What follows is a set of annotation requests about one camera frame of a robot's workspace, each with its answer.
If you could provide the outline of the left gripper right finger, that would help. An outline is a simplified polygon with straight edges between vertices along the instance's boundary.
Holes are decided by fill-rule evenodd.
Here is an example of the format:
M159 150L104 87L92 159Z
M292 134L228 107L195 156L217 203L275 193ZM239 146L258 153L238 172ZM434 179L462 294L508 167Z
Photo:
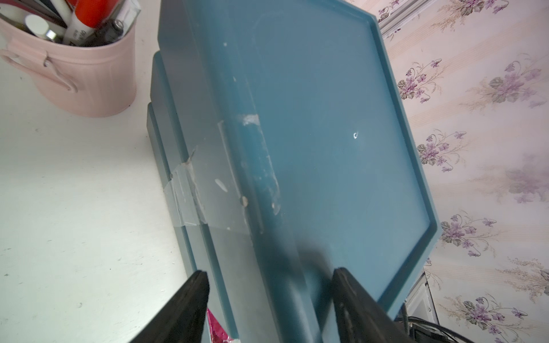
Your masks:
M331 291L342 343L413 341L346 268L334 270Z

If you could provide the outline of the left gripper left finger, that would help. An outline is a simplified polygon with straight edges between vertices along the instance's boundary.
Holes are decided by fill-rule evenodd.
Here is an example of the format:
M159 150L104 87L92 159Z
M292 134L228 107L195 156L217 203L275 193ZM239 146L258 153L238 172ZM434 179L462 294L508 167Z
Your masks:
M210 283L195 271L131 343L201 342Z

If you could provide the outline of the magenta flower seed bag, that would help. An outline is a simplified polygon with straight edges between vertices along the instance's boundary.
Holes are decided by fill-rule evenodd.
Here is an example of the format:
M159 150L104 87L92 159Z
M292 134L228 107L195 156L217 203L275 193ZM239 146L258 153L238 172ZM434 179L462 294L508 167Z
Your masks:
M211 343L240 343L240 340L229 336L209 309L206 314Z

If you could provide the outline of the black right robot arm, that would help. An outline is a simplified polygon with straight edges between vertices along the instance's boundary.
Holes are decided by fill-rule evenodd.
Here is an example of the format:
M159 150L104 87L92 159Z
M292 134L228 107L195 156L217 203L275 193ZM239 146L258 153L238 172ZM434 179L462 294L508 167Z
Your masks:
M419 317L403 317L397 319L396 322L403 324L405 332L415 342L473 343L472 340L453 330L420 319Z

